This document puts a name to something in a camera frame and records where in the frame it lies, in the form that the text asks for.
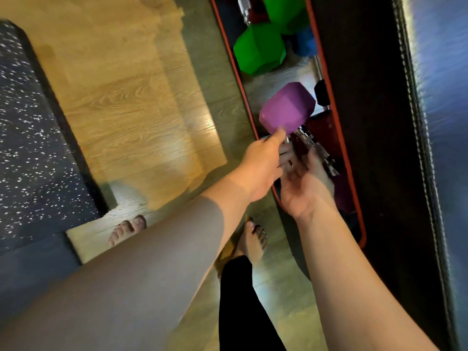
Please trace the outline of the person's foot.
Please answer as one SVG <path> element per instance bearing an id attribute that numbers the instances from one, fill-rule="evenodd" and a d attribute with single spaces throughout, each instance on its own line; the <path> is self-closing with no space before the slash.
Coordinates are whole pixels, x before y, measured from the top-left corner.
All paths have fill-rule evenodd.
<path id="1" fill-rule="evenodd" d="M 244 231 L 237 243 L 232 259 L 247 257 L 253 266 L 257 265 L 263 257 L 267 247 L 267 235 L 262 226 L 248 220 L 244 224 Z"/>
<path id="2" fill-rule="evenodd" d="M 108 245 L 110 247 L 114 247 L 118 243 L 126 240 L 131 236 L 134 236 L 146 228 L 146 218 L 141 214 L 133 217 L 131 220 L 124 220 L 114 227 L 109 236 Z"/>

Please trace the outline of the red-rimmed dumbbell rack tray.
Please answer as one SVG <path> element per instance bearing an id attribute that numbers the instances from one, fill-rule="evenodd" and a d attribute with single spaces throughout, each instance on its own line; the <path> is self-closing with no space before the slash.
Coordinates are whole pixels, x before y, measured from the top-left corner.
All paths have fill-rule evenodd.
<path id="1" fill-rule="evenodd" d="M 326 78 L 322 71 L 322 62 L 320 59 L 320 49 L 317 36 L 314 34 L 311 26 L 311 12 L 308 9 L 309 25 L 312 28 L 315 41 L 318 47 L 318 55 L 312 58 L 297 56 L 292 49 L 292 35 L 283 35 L 282 39 L 286 48 L 286 57 L 283 63 L 276 69 L 258 76 L 250 76 L 243 73 L 239 67 L 234 55 L 234 44 L 240 35 L 248 28 L 244 23 L 243 17 L 238 7 L 237 0 L 210 0 L 219 29 L 224 39 L 228 57 L 234 70 L 234 76 L 237 85 L 241 91 L 241 96 L 248 114 L 250 125 L 253 129 L 256 139 L 264 139 L 270 133 L 261 125 L 259 121 L 260 110 L 265 103 L 270 100 L 281 88 L 289 82 L 301 82 L 304 87 L 315 97 L 314 87 L 320 81 Z M 250 0 L 252 8 L 250 10 L 251 24 L 270 22 L 263 0 Z M 350 169 L 348 168 L 348 156 L 342 139 L 342 130 L 337 120 L 337 115 L 333 113 L 332 105 L 330 109 L 333 114 L 338 139 L 344 156 L 344 165 L 347 171 L 347 177 L 353 196 L 356 213 L 340 214 L 348 224 L 354 239 L 360 248 L 366 245 L 366 231 L 362 223 L 362 214 L 360 204 L 355 193 L 355 186 L 352 178 L 349 178 Z"/>

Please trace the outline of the person's right hand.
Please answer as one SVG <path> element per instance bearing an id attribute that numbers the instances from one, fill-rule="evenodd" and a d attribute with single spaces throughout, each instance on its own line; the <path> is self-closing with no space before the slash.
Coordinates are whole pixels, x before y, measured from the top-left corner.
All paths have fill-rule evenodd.
<path id="1" fill-rule="evenodd" d="M 292 144 L 281 144 L 281 202 L 295 220 L 309 220 L 320 207 L 337 211 L 333 183 L 322 183 L 308 171 L 308 154 L 299 159 Z"/>

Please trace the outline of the dark red hex dumbbell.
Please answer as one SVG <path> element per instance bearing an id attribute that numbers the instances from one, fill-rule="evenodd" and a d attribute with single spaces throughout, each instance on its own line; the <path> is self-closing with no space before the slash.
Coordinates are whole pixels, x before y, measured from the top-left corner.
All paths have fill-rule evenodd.
<path id="1" fill-rule="evenodd" d="M 288 113 L 290 128 L 299 129 L 303 125 L 310 133 L 313 143 L 317 146 L 317 152 L 324 159 L 340 161 L 343 159 L 341 145 L 338 139 L 336 126 L 331 110 L 319 113 L 316 116 L 307 116 L 308 112 L 304 109 L 295 108 Z"/>

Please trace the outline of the person's left foot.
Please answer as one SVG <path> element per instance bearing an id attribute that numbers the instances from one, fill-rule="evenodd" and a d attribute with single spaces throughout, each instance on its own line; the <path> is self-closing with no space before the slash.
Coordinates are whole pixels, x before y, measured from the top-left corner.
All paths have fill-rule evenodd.
<path id="1" fill-rule="evenodd" d="M 108 245 L 110 247 L 114 247 L 118 243 L 126 240 L 131 236 L 134 236 L 146 228 L 146 218 L 141 214 L 133 217 L 131 220 L 124 220 L 114 227 L 109 236 Z"/>

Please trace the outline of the person's right foot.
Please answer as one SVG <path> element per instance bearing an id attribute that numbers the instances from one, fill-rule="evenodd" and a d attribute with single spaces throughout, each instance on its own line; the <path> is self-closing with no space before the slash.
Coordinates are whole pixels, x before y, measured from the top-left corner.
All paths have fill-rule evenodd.
<path id="1" fill-rule="evenodd" d="M 244 231 L 237 243 L 232 259 L 247 257 L 253 266 L 257 265 L 263 257 L 267 247 L 267 235 L 262 226 L 248 220 L 244 224 Z"/>

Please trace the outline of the black stitched leather pad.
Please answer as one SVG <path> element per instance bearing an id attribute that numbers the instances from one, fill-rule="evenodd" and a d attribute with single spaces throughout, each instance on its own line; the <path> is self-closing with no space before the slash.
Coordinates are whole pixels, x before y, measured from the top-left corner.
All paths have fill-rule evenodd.
<path id="1" fill-rule="evenodd" d="M 441 350 L 468 351 L 468 0 L 306 0 L 364 253 Z"/>

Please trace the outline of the person's black trouser leg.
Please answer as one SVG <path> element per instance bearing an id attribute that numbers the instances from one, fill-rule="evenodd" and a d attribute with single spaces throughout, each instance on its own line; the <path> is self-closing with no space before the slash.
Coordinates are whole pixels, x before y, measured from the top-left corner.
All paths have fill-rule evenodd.
<path id="1" fill-rule="evenodd" d="M 219 350 L 286 351 L 253 287 L 253 265 L 231 259 L 220 277 Z"/>

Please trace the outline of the person's right forearm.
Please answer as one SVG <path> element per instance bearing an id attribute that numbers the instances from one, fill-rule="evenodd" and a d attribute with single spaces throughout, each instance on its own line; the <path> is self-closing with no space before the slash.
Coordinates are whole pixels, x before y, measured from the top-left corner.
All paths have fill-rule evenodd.
<path id="1" fill-rule="evenodd" d="M 336 208 L 290 204 L 330 351 L 439 351 L 378 277 Z"/>

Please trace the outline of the purple hex dumbbell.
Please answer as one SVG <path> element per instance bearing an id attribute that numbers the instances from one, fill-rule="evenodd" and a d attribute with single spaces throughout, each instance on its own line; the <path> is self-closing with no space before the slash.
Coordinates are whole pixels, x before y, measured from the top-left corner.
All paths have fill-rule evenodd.
<path id="1" fill-rule="evenodd" d="M 310 133 L 303 125 L 299 129 L 293 129 L 288 120 L 288 113 L 295 108 L 306 110 L 309 117 L 321 112 L 331 110 L 331 101 L 325 86 L 325 81 L 320 80 L 314 87 L 315 97 L 304 87 L 301 82 L 289 82 L 281 88 L 260 110 L 259 121 L 268 133 L 273 134 L 279 127 L 287 133 L 287 141 L 292 141 L 299 157 L 306 155 L 311 148 L 317 150 Z M 335 185 L 335 202 L 344 214 L 356 213 L 356 208 L 351 193 L 344 158 L 340 161 L 323 159 L 318 153 L 322 164 Z"/>

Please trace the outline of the black speckled rubber mat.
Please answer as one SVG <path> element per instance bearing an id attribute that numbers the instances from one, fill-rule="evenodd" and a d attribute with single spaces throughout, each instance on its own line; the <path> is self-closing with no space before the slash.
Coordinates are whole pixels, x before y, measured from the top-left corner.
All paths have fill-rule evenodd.
<path id="1" fill-rule="evenodd" d="M 0 328 L 79 268 L 67 230 L 108 211 L 26 33 L 0 19 Z"/>

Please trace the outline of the person's left forearm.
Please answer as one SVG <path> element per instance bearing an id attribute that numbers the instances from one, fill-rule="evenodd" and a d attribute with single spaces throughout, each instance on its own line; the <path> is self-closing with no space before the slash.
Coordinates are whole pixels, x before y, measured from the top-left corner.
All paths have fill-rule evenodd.
<path id="1" fill-rule="evenodd" d="M 0 351 L 164 351 L 252 201 L 250 178 L 237 168 L 83 265 L 0 332 Z"/>

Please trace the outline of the blue hex dumbbell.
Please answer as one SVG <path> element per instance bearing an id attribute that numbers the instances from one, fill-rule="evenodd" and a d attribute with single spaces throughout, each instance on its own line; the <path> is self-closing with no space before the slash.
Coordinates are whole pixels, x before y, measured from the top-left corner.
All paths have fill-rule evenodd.
<path id="1" fill-rule="evenodd" d="M 310 26 L 294 33 L 291 43 L 293 52 L 297 56 L 312 58 L 318 55 L 318 47 Z"/>

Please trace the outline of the person's left hand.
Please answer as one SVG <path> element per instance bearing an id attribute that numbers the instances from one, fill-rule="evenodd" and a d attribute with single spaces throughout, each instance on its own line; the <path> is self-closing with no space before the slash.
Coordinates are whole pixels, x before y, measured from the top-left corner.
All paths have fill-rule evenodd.
<path id="1" fill-rule="evenodd" d="M 263 198 L 282 176 L 280 146 L 264 143 L 264 139 L 254 141 L 248 146 L 239 166 L 228 174 L 229 180 L 246 192 L 250 203 Z"/>

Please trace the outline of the green hex dumbbell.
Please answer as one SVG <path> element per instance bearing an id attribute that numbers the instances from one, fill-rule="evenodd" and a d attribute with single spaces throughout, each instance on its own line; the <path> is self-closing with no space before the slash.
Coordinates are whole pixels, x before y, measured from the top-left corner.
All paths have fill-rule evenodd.
<path id="1" fill-rule="evenodd" d="M 278 29 L 268 22 L 251 24 L 233 47 L 238 67 L 250 76 L 270 72 L 286 57 L 286 48 Z"/>
<path id="2" fill-rule="evenodd" d="M 263 0 L 270 22 L 283 35 L 292 35 L 309 25 L 305 0 Z"/>

